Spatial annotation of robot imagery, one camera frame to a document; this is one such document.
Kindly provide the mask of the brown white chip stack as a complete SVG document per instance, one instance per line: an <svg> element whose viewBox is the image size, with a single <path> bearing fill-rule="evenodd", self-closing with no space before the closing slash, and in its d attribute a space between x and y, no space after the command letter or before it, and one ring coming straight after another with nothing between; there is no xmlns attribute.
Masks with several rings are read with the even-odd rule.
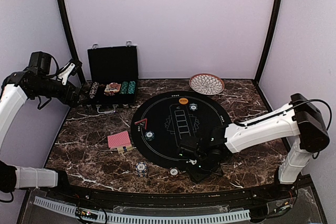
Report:
<svg viewBox="0 0 336 224"><path fill-rule="evenodd" d="M171 177L176 177L176 176L179 175L179 173L180 173L180 171L176 167L172 167L172 168L169 169L169 176L171 176Z"/></svg>

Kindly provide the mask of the single blue chip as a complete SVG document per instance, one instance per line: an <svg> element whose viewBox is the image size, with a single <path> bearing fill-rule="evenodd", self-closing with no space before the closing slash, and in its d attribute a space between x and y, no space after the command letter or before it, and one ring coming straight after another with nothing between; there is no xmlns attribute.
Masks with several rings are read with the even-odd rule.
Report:
<svg viewBox="0 0 336 224"><path fill-rule="evenodd" d="M189 109L190 109L191 111L196 111L196 110L198 109L198 106L197 106L196 103L191 103L191 104L189 105Z"/></svg>

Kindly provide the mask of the orange big blind button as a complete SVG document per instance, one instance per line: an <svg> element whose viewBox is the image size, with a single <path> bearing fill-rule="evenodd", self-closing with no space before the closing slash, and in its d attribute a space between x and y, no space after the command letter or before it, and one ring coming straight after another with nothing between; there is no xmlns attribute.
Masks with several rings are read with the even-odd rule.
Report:
<svg viewBox="0 0 336 224"><path fill-rule="evenodd" d="M186 105L188 104L188 99L187 98L179 98L179 103L182 104L182 105Z"/></svg>

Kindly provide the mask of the red triangular all-in button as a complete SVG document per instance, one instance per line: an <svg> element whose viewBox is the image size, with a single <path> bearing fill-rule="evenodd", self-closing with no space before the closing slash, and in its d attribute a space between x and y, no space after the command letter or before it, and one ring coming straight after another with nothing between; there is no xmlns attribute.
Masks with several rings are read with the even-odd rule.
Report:
<svg viewBox="0 0 336 224"><path fill-rule="evenodd" d="M134 124L146 130L147 129L148 120L147 120L147 118L141 119L139 121L136 121Z"/></svg>

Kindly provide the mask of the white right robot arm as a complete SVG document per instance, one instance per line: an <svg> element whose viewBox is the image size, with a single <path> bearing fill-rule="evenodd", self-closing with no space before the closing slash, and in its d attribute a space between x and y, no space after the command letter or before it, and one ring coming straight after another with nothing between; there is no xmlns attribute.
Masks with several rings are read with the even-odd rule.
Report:
<svg viewBox="0 0 336 224"><path fill-rule="evenodd" d="M206 139L184 135L177 152L188 159L190 173L197 176L211 173L228 154L278 138L294 137L293 146L277 170L275 183L268 187L269 197L278 200L287 193L288 185L296 181L313 154L330 143L328 126L314 102L300 93L293 94L289 103L268 114L214 127Z"/></svg>

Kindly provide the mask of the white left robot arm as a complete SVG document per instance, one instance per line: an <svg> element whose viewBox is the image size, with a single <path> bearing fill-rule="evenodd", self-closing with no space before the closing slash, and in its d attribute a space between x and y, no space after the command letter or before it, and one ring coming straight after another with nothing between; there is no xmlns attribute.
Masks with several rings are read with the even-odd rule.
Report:
<svg viewBox="0 0 336 224"><path fill-rule="evenodd" d="M29 99L53 98L61 103L76 107L79 105L80 88L68 81L74 76L82 63L71 59L64 67L56 66L50 74L50 65L56 59L42 51L33 52L28 66L6 77L1 87L1 140L5 136L21 107ZM63 201L74 197L74 189L67 184L64 171L13 166L1 162L1 191L12 193L16 189L53 188L54 193Z"/></svg>

